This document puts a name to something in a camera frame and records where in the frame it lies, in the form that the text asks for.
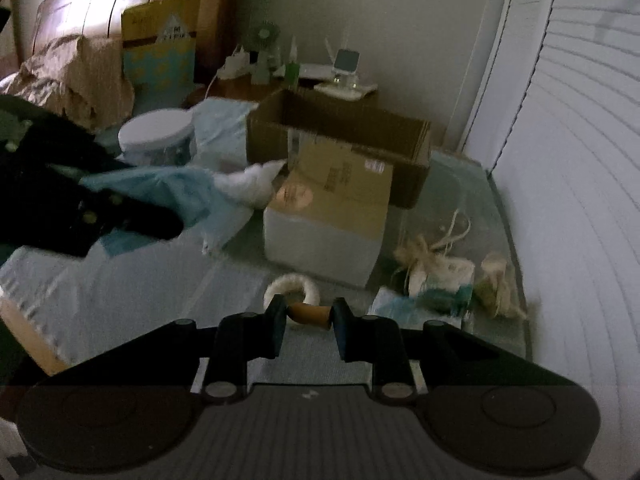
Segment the clear jar white lid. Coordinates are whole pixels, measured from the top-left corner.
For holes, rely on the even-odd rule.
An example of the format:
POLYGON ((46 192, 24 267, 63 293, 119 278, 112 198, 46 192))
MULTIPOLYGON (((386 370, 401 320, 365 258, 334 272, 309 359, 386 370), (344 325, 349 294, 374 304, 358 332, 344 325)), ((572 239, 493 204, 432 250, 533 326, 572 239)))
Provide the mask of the clear jar white lid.
POLYGON ((161 108, 126 122, 118 132, 122 160, 132 166, 184 166, 196 154, 192 114, 161 108))

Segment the yellow blue paper bag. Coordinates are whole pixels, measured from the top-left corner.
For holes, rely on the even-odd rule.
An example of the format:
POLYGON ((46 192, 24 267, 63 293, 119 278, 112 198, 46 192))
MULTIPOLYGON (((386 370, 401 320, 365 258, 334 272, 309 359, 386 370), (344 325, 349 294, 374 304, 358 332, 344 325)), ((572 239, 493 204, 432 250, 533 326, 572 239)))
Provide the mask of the yellow blue paper bag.
POLYGON ((122 12, 122 64, 136 90, 192 84, 200 0, 157 0, 122 12))

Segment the dark green scrunchie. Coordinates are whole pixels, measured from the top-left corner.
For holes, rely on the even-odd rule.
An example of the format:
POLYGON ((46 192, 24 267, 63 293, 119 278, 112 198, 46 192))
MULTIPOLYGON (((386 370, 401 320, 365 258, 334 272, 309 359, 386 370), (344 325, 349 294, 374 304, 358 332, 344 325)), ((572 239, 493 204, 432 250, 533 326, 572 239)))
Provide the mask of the dark green scrunchie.
POLYGON ((472 295, 472 285, 463 285, 455 292, 443 288, 427 288, 416 296, 416 301, 420 306, 442 315, 461 316, 469 309, 472 295))

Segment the beige plush toy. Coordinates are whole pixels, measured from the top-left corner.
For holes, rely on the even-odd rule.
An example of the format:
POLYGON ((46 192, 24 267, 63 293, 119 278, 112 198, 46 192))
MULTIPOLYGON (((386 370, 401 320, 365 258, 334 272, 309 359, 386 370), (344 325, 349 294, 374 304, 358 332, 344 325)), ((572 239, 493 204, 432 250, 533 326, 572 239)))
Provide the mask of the beige plush toy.
POLYGON ((471 288, 475 264, 471 260, 450 255, 457 242, 471 231, 471 220, 459 209, 454 211, 444 235, 428 244, 422 234, 394 250, 394 258, 401 270, 406 270, 405 288, 409 297, 417 297, 428 290, 455 294, 471 288))

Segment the light blue face mask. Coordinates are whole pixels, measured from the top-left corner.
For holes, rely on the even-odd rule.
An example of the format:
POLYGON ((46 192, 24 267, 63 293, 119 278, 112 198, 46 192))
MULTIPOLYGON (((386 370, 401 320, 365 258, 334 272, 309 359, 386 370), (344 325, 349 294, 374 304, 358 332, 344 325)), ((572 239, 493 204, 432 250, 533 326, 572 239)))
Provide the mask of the light blue face mask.
POLYGON ((184 229, 178 241, 207 255, 224 247, 253 215, 253 209, 216 188, 215 174, 197 166, 136 167, 84 177, 91 191, 112 190, 178 212, 184 229))

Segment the grey blue table mat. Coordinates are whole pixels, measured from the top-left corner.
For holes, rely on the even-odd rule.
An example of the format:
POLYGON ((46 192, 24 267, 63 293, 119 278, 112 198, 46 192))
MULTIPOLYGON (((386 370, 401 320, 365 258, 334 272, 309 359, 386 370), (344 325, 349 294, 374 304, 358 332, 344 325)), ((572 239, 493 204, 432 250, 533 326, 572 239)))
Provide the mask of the grey blue table mat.
MULTIPOLYGON (((230 223, 235 236, 214 248, 190 235, 118 255, 96 244, 82 259, 21 248, 1 268, 2 322, 36 367, 58 372, 178 318, 208 327, 258 311, 285 267, 266 258, 259 211, 230 223)), ((360 314, 385 307, 401 283, 394 250, 417 236, 434 243, 446 233, 457 239, 452 253, 475 263, 513 255, 484 171, 436 151, 416 206, 388 212, 368 284, 319 278, 321 299, 343 297, 360 314)))

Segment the green spray bottle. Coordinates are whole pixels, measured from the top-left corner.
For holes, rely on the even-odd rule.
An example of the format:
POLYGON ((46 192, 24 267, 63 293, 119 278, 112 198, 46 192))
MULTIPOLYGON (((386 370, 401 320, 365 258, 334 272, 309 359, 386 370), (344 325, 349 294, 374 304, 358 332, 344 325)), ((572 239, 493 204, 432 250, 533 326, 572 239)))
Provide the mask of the green spray bottle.
POLYGON ((298 86, 300 65, 298 62, 298 45, 295 37, 292 37, 288 62, 285 65, 284 81, 289 89, 295 90, 298 86))

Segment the white power strip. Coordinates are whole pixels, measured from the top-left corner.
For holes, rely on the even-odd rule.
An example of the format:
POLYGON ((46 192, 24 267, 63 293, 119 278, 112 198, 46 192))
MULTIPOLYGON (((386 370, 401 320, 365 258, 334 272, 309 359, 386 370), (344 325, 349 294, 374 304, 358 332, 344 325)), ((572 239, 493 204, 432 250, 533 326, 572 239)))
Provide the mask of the white power strip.
POLYGON ((251 68, 250 54, 242 46, 237 46, 232 55, 226 57, 216 76, 220 80, 232 80, 248 75, 251 68))

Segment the closed tan cardboard box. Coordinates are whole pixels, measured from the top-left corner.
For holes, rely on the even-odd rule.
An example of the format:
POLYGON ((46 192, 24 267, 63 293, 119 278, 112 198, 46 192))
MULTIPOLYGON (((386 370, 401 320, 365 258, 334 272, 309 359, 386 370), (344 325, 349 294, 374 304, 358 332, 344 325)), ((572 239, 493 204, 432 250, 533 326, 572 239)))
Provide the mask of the closed tan cardboard box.
POLYGON ((381 251, 392 180, 389 162, 304 134, 264 212, 266 258, 363 288, 381 251))

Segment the blue plastic wrapped packet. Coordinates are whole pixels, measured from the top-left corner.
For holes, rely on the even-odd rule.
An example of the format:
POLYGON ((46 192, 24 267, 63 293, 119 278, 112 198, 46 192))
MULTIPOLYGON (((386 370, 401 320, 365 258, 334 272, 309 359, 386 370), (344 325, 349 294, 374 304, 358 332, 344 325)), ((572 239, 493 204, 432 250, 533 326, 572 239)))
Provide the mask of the blue plastic wrapped packet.
POLYGON ((381 287, 373 299, 369 310, 367 310, 367 314, 391 318, 400 328, 420 330, 427 321, 445 322, 460 328, 466 312, 469 311, 469 309, 466 310, 465 314, 461 316, 442 315, 420 306, 416 301, 416 296, 409 297, 399 295, 394 290, 381 287))

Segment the open brown cardboard box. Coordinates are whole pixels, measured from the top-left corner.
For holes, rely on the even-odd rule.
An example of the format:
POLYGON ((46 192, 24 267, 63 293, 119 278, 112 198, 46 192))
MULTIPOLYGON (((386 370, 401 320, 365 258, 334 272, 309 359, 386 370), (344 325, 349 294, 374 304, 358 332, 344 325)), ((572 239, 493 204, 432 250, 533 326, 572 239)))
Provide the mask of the open brown cardboard box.
POLYGON ((430 163, 431 124, 383 110, 367 100, 348 102, 307 89, 270 94, 246 116, 246 159, 263 164, 288 156, 292 131, 326 136, 394 166, 390 204, 411 209, 419 201, 430 163))

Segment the wooden nightstand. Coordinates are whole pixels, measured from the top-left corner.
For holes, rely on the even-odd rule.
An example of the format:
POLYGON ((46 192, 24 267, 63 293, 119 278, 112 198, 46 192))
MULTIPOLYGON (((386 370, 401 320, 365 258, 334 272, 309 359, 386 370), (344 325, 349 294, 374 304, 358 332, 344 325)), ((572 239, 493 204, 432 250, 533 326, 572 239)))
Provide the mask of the wooden nightstand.
POLYGON ((182 101, 181 107, 188 110, 208 98, 260 102, 283 88, 281 79, 275 79, 270 84, 252 84, 250 76, 229 80, 216 79, 209 86, 198 87, 189 93, 182 101))

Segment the small green desk fan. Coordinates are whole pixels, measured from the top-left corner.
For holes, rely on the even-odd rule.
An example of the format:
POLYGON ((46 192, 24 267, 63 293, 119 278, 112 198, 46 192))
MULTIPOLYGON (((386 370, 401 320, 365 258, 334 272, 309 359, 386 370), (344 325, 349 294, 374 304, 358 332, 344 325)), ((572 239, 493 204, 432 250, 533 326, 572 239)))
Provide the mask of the small green desk fan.
POLYGON ((252 84, 270 83, 270 60, 277 47, 280 27, 273 22, 262 22, 250 33, 248 50, 257 53, 252 73, 252 84))

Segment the white folded cloth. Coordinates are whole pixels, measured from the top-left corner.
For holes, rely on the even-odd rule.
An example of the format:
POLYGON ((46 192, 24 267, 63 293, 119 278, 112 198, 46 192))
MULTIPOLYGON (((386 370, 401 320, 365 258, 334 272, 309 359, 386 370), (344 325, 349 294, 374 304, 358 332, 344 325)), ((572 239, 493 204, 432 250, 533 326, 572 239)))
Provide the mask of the white folded cloth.
POLYGON ((264 209, 274 193, 273 181, 285 166, 285 160, 255 164, 231 174, 214 173, 216 189, 235 202, 254 209, 264 209))

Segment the white fluffy scrunchie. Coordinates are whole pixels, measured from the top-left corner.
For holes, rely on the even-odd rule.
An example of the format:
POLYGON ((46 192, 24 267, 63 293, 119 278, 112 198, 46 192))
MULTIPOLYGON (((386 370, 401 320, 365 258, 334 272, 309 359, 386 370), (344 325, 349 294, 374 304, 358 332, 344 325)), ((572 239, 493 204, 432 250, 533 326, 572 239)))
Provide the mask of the white fluffy scrunchie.
POLYGON ((262 297, 262 306, 267 310, 274 296, 283 296, 286 304, 286 322, 290 325, 317 326, 319 322, 309 311, 320 306, 320 290, 307 275, 283 274, 271 282, 262 297))

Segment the beige crumpled blanket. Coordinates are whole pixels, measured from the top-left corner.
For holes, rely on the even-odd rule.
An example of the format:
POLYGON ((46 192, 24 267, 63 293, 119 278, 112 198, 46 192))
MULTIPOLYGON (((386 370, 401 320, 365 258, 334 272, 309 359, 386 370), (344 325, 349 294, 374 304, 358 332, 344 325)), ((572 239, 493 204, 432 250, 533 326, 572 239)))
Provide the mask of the beige crumpled blanket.
POLYGON ((1 81, 1 92, 65 116, 90 131, 122 124, 134 111, 134 86, 114 39, 68 35, 50 41, 1 81))

